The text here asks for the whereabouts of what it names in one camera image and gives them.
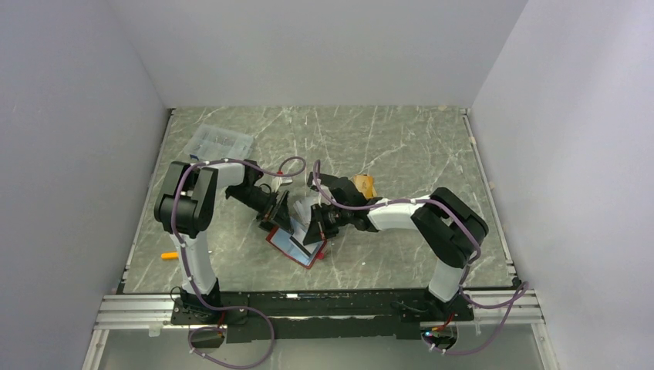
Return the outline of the white magnetic stripe card stack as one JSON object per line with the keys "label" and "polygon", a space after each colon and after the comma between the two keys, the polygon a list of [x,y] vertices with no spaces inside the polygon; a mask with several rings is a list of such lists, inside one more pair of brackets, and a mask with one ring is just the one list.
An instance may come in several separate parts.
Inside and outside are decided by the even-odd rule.
{"label": "white magnetic stripe card stack", "polygon": [[312,219],[311,207],[314,204],[315,204],[314,197],[306,197],[302,200],[295,201],[293,205],[295,212],[299,216],[300,221],[306,226],[308,226],[311,222]]}

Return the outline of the single white stripe card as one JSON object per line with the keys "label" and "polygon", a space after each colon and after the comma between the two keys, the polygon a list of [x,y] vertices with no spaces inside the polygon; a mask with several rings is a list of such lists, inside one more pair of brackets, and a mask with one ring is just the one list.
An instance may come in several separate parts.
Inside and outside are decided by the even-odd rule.
{"label": "single white stripe card", "polygon": [[315,245],[304,245],[303,240],[305,239],[305,232],[300,229],[293,233],[290,236],[290,242],[293,247],[295,247],[299,252],[304,254],[306,257],[311,257],[315,251]]}

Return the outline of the red leather wallet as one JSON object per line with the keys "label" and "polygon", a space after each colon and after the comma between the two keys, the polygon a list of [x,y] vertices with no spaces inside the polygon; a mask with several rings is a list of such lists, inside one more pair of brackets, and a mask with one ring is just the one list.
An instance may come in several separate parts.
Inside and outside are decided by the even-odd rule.
{"label": "red leather wallet", "polygon": [[[307,227],[303,224],[295,225],[294,232],[302,229],[304,232],[307,231]],[[286,257],[294,261],[295,263],[303,266],[306,269],[311,269],[316,260],[322,259],[323,249],[326,246],[326,241],[314,243],[315,251],[311,257],[306,257],[304,254],[299,252],[295,247],[292,246],[290,242],[289,234],[279,228],[275,228],[271,231],[266,237],[266,241],[276,248],[278,251],[282,252]]]}

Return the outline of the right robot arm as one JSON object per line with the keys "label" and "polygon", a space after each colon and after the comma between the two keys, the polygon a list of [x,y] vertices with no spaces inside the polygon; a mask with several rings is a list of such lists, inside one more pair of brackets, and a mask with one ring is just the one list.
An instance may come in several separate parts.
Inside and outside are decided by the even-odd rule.
{"label": "right robot arm", "polygon": [[427,286],[430,295],[424,301],[426,312],[435,320],[443,320],[453,312],[467,266],[479,255],[489,233],[482,217],[457,195],[438,187],[419,198],[366,198],[353,181],[317,173],[309,174],[307,185],[321,199],[310,207],[304,244],[333,238],[347,225],[370,233],[414,230],[437,258]]}

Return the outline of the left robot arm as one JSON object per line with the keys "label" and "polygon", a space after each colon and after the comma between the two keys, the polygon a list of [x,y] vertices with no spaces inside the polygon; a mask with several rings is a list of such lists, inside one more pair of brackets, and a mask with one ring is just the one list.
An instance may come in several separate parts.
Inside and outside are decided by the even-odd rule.
{"label": "left robot arm", "polygon": [[266,174],[254,160],[172,162],[166,172],[153,214],[177,249],[184,282],[180,299],[201,323],[210,324],[222,310],[220,283],[209,261],[207,229],[216,195],[223,190],[256,213],[260,228],[294,232],[288,191],[258,181]]}

